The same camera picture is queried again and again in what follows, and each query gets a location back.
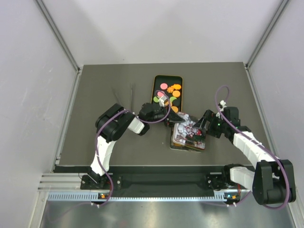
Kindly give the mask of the gold tin lid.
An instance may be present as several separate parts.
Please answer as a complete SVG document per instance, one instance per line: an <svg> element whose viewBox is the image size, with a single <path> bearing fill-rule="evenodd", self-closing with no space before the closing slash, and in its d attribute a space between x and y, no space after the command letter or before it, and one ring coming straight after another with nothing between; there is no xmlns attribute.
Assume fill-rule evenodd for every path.
<svg viewBox="0 0 304 228"><path fill-rule="evenodd" d="M193 125L199 121L198 118L183 112L177 112L177 114L184 118L185 122L174 125L173 142L186 147L204 150L206 146L205 139L200 138L199 129L193 128Z"/></svg>

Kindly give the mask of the steel serving tongs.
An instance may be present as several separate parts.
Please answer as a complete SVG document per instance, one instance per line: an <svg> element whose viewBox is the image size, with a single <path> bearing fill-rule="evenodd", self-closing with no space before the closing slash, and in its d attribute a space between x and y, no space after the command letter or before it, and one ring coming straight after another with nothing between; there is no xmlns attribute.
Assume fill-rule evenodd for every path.
<svg viewBox="0 0 304 228"><path fill-rule="evenodd" d="M134 112L135 83L129 83L126 86L111 86L111 92L118 104Z"/></svg>

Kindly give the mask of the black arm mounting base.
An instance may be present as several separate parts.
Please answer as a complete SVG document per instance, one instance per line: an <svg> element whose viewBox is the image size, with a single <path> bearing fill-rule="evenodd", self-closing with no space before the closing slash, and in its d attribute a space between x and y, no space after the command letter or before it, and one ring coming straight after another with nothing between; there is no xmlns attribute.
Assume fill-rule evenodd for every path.
<svg viewBox="0 0 304 228"><path fill-rule="evenodd" d="M160 193L168 192L172 187L180 191L185 187L187 191L211 191L233 188L233 184L225 183L220 173L202 172L147 172L147 173L114 173L109 176L93 177L93 174L82 177L82 190L105 190L107 187L115 195L130 190L132 193Z"/></svg>

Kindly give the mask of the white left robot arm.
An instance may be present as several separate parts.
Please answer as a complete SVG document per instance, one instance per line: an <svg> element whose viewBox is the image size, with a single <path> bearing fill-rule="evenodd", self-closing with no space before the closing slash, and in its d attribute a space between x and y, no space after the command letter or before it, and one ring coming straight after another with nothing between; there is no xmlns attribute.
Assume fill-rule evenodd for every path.
<svg viewBox="0 0 304 228"><path fill-rule="evenodd" d="M173 107L152 103L144 103L139 115L127 111L120 104L114 104L102 114L95 123L95 156L88 173L92 184L97 188L107 185L108 177L105 174L109 171L114 145L126 130L142 136L150 129L150 124L160 122L172 127L185 120L174 112Z"/></svg>

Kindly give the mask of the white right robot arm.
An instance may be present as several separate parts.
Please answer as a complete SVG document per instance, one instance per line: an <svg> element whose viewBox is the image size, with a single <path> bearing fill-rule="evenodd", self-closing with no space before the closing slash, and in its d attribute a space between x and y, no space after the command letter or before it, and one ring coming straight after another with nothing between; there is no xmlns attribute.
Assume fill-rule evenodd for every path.
<svg viewBox="0 0 304 228"><path fill-rule="evenodd" d="M227 107L225 101L214 113L207 110L194 128L215 138L225 136L250 161L251 171L241 164L224 167L222 183L227 188L239 184L250 190L259 205L278 204L279 208L296 200L293 164L281 160L264 147L247 126L242 126L239 110Z"/></svg>

